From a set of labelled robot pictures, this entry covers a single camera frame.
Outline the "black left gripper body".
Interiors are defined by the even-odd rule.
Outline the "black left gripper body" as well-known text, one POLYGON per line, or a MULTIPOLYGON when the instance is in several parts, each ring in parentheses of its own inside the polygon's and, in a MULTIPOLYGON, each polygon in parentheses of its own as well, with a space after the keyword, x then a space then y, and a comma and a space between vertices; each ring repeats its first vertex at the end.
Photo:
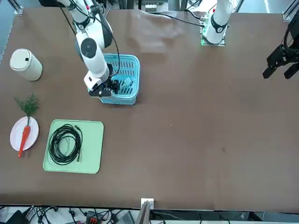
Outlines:
POLYGON ((288 24, 287 30, 285 32, 285 50, 287 53, 298 53, 299 52, 299 17, 294 16, 290 23, 288 24), (293 43, 288 46, 287 37, 291 34, 293 43))

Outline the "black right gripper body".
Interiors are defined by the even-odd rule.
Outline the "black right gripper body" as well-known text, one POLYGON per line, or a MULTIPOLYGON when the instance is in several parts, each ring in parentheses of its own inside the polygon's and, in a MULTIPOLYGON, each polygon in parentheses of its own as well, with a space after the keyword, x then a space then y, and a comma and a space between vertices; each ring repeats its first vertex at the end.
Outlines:
POLYGON ((117 80, 112 80, 109 78, 106 82, 104 82, 102 85, 103 90, 113 90, 117 91, 117 80))

